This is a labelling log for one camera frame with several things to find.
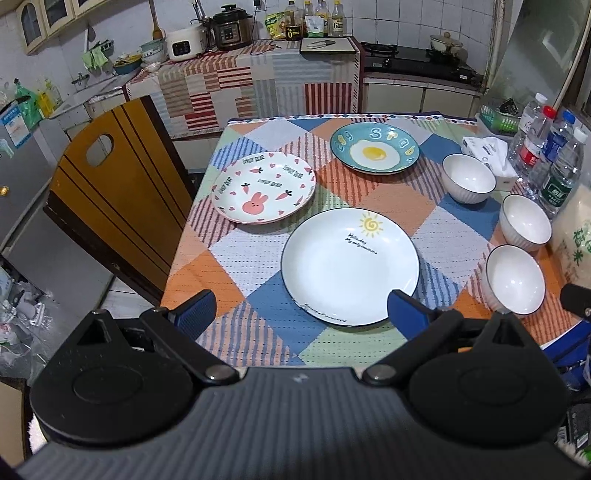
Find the floor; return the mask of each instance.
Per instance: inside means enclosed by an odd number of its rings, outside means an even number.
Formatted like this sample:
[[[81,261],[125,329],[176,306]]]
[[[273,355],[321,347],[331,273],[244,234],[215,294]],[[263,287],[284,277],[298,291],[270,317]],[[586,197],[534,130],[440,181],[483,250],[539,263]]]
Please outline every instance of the floor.
[[[120,279],[114,278],[100,308],[109,310],[112,317],[137,318],[153,305],[134,292]]]

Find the white cabinet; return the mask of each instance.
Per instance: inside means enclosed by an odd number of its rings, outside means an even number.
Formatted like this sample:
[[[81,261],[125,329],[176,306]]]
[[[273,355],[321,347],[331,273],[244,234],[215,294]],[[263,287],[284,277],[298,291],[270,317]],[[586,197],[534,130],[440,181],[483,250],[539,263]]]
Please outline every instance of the white cabinet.
[[[467,118],[470,116],[472,99],[473,95],[428,88],[425,91],[422,111],[441,112],[443,115]]]
[[[47,38],[39,0],[26,0],[17,8],[17,19],[27,53]]]
[[[421,109],[422,88],[385,83],[370,83],[365,88],[368,91],[365,113],[406,113]]]
[[[48,36],[75,19],[71,0],[40,0],[40,4]]]
[[[108,0],[72,0],[72,6],[74,8],[74,13],[79,17],[85,12],[88,12],[88,10],[91,10],[100,4],[104,4],[106,1]]]

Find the green basket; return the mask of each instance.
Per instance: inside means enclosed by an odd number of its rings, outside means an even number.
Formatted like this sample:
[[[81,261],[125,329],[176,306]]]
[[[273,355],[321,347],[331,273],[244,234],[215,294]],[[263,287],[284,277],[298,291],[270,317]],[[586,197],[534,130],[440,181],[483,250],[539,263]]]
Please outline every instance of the green basket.
[[[480,119],[496,135],[514,135],[519,127],[518,116],[500,113],[489,105],[480,106]]]

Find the faucet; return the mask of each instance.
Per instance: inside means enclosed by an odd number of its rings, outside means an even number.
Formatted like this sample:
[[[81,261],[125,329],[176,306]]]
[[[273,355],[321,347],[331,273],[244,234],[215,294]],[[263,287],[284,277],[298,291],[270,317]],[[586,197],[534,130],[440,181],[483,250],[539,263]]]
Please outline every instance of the faucet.
[[[84,82],[85,80],[88,80],[90,78],[90,75],[87,73],[86,75],[82,75],[81,73],[78,73],[78,78],[76,80],[72,80],[72,85],[82,85],[82,82]]]

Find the sun design plate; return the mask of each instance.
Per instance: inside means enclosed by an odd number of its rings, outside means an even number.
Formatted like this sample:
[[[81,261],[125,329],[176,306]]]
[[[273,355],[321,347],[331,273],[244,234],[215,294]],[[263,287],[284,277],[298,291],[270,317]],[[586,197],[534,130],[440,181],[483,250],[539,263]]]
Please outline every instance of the sun design plate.
[[[388,317],[392,290],[413,294],[418,256],[408,235],[387,217],[333,209],[291,234],[281,274],[298,307],[328,323],[363,326]]]

